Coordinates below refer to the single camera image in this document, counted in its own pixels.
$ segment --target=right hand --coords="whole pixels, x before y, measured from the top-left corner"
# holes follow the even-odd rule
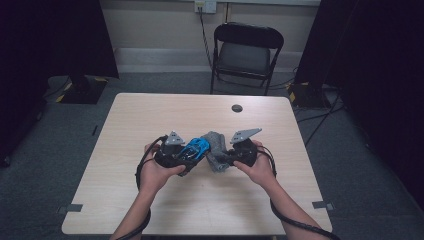
[[[252,142],[257,146],[259,151],[264,151],[261,142],[256,140],[252,140]],[[249,178],[254,183],[258,184],[261,187],[265,187],[277,182],[274,174],[272,173],[272,168],[269,159],[265,154],[258,152],[256,162],[255,164],[253,164],[252,167],[249,167],[239,161],[234,161],[234,166],[236,166],[242,172],[246,173],[246,175],[249,176]]]

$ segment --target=blue component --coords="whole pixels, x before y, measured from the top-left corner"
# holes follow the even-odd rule
[[[200,161],[209,148],[209,142],[204,138],[193,138],[187,146],[181,150],[177,158],[184,161]]]

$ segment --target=electrical outlet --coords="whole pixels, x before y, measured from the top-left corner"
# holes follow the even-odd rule
[[[202,9],[203,13],[206,13],[205,1],[194,1],[194,12],[199,12],[199,8]]]
[[[199,8],[202,13],[216,13],[216,1],[194,1],[194,12],[199,12]]]

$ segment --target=small black object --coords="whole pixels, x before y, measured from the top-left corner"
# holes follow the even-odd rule
[[[258,149],[250,138],[247,138],[242,142],[235,143],[233,148],[234,149],[227,151],[227,157],[219,160],[225,161],[230,166],[234,166],[235,160],[242,162],[249,167],[252,167],[255,164]]]

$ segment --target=hand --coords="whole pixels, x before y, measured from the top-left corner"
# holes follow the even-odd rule
[[[259,151],[264,151],[263,145],[259,141],[252,140]],[[249,178],[261,187],[265,187],[277,182],[272,173],[271,164],[265,154],[259,153],[256,157],[256,162],[252,167],[247,166],[239,161],[234,161],[234,166],[243,171]]]
[[[144,152],[149,149],[150,145],[151,144],[147,144],[144,147]],[[140,174],[140,191],[145,190],[157,193],[163,186],[165,186],[165,183],[172,175],[181,173],[185,169],[184,165],[173,168],[164,168],[157,164],[153,158],[153,154],[158,151],[159,148],[160,146],[158,144],[154,145],[144,160],[145,163]]]

